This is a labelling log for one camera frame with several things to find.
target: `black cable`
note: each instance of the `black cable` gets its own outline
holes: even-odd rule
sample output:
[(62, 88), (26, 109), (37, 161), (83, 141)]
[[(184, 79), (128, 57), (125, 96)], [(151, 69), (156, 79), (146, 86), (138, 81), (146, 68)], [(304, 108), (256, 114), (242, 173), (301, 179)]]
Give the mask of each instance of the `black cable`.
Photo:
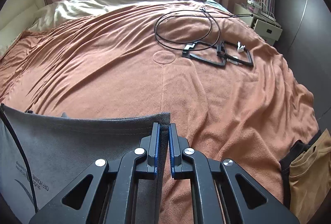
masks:
[[(201, 51), (201, 50), (206, 50), (206, 49), (211, 48), (212, 46), (214, 46), (214, 45), (217, 44), (217, 42), (218, 42), (218, 40), (219, 40), (219, 38), (220, 38), (220, 35), (221, 35), (221, 30), (220, 30), (219, 25), (218, 25), (218, 23), (216, 22), (216, 20), (215, 20), (215, 19), (214, 19), (214, 18), (213, 18), (208, 12), (206, 12), (204, 9), (201, 9), (201, 11), (198, 11), (198, 10), (180, 10), (180, 11), (201, 12), (201, 13), (203, 13), (205, 16), (202, 17), (202, 16), (193, 16), (193, 15), (179, 15), (179, 16), (169, 16), (169, 17), (166, 17), (166, 18), (160, 20), (160, 19), (163, 18), (164, 16), (166, 16), (166, 15), (168, 15), (168, 14), (170, 14), (170, 13), (178, 12), (178, 11), (172, 11), (172, 12), (170, 12), (170, 13), (167, 13), (167, 14), (161, 16), (161, 17), (157, 20), (157, 22), (155, 23), (155, 26), (154, 26), (155, 37), (156, 37), (156, 40), (158, 41), (158, 43), (160, 43), (161, 45), (163, 45), (163, 46), (165, 46), (165, 47), (167, 47), (167, 48), (175, 49), (175, 50), (183, 50), (183, 49), (182, 49), (182, 48), (174, 48), (174, 47), (168, 46), (168, 45), (162, 43), (160, 40), (158, 40), (158, 37), (160, 37), (161, 39), (163, 39), (163, 40), (165, 40), (165, 41), (168, 41), (168, 42), (174, 43), (174, 44), (187, 44), (187, 43), (200, 42), (200, 43), (204, 43), (204, 44), (208, 45), (208, 47), (206, 47), (206, 48), (192, 49), (191, 51)], [(208, 31), (208, 33), (205, 34), (203, 37), (201, 37), (201, 38), (199, 38), (199, 39), (196, 39), (196, 40), (193, 40), (193, 41), (190, 41), (190, 42), (176, 42), (176, 41), (171, 41), (171, 40), (168, 40), (168, 39), (166, 39), (166, 38), (163, 38), (162, 36), (160, 36), (160, 35), (157, 33), (157, 27), (158, 27), (158, 26), (160, 25), (160, 23), (161, 23), (162, 21), (164, 21), (165, 19), (167, 19), (167, 18), (173, 18), (173, 17), (201, 17), (201, 18), (208, 18), (208, 20), (209, 20), (209, 22), (210, 22), (210, 28), (209, 28), (209, 31)], [(208, 35), (210, 34), (211, 30), (212, 30), (212, 21), (211, 21), (210, 18), (212, 18), (212, 19), (214, 20), (214, 22), (216, 23), (216, 25), (217, 25), (217, 27), (218, 27), (218, 37), (217, 37), (217, 40), (216, 40), (213, 44), (207, 44), (207, 43), (201, 41), (203, 38), (205, 38), (206, 36), (208, 36)]]
[[(199, 13), (203, 13), (204, 16), (194, 16), (194, 15), (174, 15), (174, 16), (168, 16), (169, 14), (171, 13), (178, 13), (178, 12), (199, 12)], [(219, 27), (219, 24), (217, 23), (217, 21), (215, 20), (215, 18), (239, 18), (239, 17), (251, 17), (252, 14), (242, 14), (242, 15), (229, 15), (229, 16), (223, 16), (223, 17), (215, 17), (215, 16), (212, 16), (210, 14), (211, 12), (207, 12), (204, 8), (201, 8), (201, 10), (176, 10), (176, 11), (171, 11), (169, 13), (166, 13), (164, 15), (162, 15), (160, 18), (158, 18), (158, 20), (156, 21), (155, 25), (154, 25), (154, 34), (155, 34), (155, 38), (156, 38), (156, 41), (166, 47), (166, 48), (170, 48), (170, 49), (174, 49), (174, 50), (184, 50), (183, 48), (176, 48), (176, 47), (172, 47), (172, 46), (169, 46), (169, 45), (166, 45), (165, 43), (161, 42), (160, 39), (166, 41), (166, 42), (169, 42), (169, 43), (173, 43), (173, 44), (177, 44), (177, 45), (183, 45), (183, 44), (189, 44), (189, 43), (202, 43), (202, 44), (205, 44), (207, 45), (208, 47), (205, 47), (205, 48), (201, 48), (201, 49), (190, 49), (190, 51), (201, 51), (201, 50), (206, 50), (206, 49), (209, 49), (211, 47), (213, 47), (214, 45), (217, 44), (217, 42), (219, 41), (220, 37), (221, 37), (221, 29)], [(166, 39), (165, 37), (162, 37), (158, 34), (158, 26), (166, 19), (168, 18), (175, 18), (175, 17), (198, 17), (198, 18), (208, 18), (209, 22), (210, 22), (210, 27), (209, 27), (209, 31), (208, 33), (206, 33), (203, 37), (199, 38), (199, 39), (196, 39), (196, 40), (193, 40), (193, 41), (189, 41), (189, 42), (177, 42), (177, 41), (172, 41), (172, 40), (169, 40), (169, 39)], [(202, 39), (204, 39), (205, 37), (207, 37), (210, 32), (212, 31), (212, 20), (216, 23), (216, 26), (217, 26), (217, 29), (218, 29), (218, 37), (217, 37), (217, 40), (213, 43), (213, 44), (209, 44), (209, 43), (206, 43), (204, 41), (202, 41)]]
[(34, 184), (33, 184), (33, 181), (32, 181), (32, 174), (31, 174), (30, 165), (29, 165), (28, 159), (26, 158), (26, 155), (23, 151), (23, 148), (22, 148), (22, 146), (19, 142), (19, 139), (18, 139), (14, 129), (10, 125), (9, 120), (7, 119), (7, 117), (6, 117), (6, 115), (3, 111), (3, 106), (4, 106), (3, 104), (1, 104), (1, 106), (0, 106), (0, 119), (5, 124), (6, 128), (8, 129), (8, 131), (11, 134), (12, 138), (14, 139), (15, 144), (16, 144), (20, 154), (22, 155), (24, 164), (26, 166), (26, 172), (28, 173), (30, 188), (31, 188), (31, 192), (32, 192), (32, 198), (33, 198), (33, 201), (34, 201), (34, 212), (37, 213), (38, 212), (37, 199), (36, 199), (36, 193), (34, 192)]

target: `bed sheet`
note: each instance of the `bed sheet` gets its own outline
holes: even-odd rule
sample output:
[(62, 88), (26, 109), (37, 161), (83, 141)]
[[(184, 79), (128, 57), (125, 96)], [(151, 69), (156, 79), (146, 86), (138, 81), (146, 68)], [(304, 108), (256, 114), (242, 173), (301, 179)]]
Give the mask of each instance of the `bed sheet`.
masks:
[[(234, 159), (282, 201), (278, 161), (296, 140), (307, 143), (316, 134), (313, 95), (296, 82), (283, 56), (238, 18), (216, 20), (222, 38), (251, 51), (252, 69), (216, 68), (156, 42), (154, 24), (165, 13), (205, 7), (226, 14), (205, 1), (130, 4), (25, 31), (0, 61), (0, 102), (71, 118), (171, 112), (178, 135), (193, 148), (208, 158)], [(189, 42), (208, 29), (204, 18), (177, 18), (160, 26), (160, 34)], [(213, 30), (206, 41), (216, 36)], [(213, 49), (196, 54), (217, 60)], [(160, 223), (192, 222), (190, 184), (171, 178), (167, 160)]]

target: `gray fabric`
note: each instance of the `gray fabric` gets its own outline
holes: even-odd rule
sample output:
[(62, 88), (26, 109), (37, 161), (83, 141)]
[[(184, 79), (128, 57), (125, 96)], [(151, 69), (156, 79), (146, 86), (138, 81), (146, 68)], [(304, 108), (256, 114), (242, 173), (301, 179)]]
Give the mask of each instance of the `gray fabric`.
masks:
[[(169, 113), (140, 118), (82, 120), (22, 113), (6, 106), (4, 112), (28, 158), (39, 209), (93, 161), (98, 158), (120, 159), (138, 147), (142, 137), (151, 134), (153, 122), (160, 123), (161, 167), (154, 181), (139, 181), (136, 212), (136, 223), (157, 223)], [(0, 193), (17, 218), (26, 224), (34, 215), (26, 167), (10, 133), (0, 122)]]
[(214, 0), (206, 0), (205, 3), (209, 4), (211, 6), (214, 6), (215, 8), (217, 8), (217, 9), (223, 11), (223, 12), (229, 13), (228, 10), (226, 10), (223, 6), (221, 6), (219, 3), (215, 2)]

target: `headboard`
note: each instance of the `headboard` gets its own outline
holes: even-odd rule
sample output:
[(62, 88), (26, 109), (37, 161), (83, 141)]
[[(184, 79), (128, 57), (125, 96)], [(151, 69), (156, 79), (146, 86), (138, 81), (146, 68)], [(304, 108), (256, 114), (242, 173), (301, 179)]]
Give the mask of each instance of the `headboard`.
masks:
[(19, 34), (29, 28), (34, 12), (45, 6), (44, 0), (7, 0), (0, 11), (0, 56)]

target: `white clip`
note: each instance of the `white clip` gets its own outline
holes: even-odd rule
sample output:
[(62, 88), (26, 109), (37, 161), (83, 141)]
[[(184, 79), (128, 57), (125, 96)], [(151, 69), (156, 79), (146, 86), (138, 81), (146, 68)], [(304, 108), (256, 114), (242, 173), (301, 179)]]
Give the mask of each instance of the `white clip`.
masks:
[(187, 44), (187, 45), (185, 46), (184, 50), (189, 50), (190, 48), (194, 48), (194, 46), (195, 46), (195, 43), (192, 43), (192, 45)]
[(238, 53), (244, 52), (244, 48), (245, 46), (242, 46), (241, 43), (238, 42), (238, 48), (237, 48)]
[(238, 64), (241, 64), (241, 63), (239, 63), (239, 62), (236, 62), (236, 61), (233, 61), (233, 60), (231, 60), (231, 59), (226, 59), (228, 62), (231, 62), (231, 63), (233, 63), (233, 64), (235, 64), (235, 65), (238, 65)]

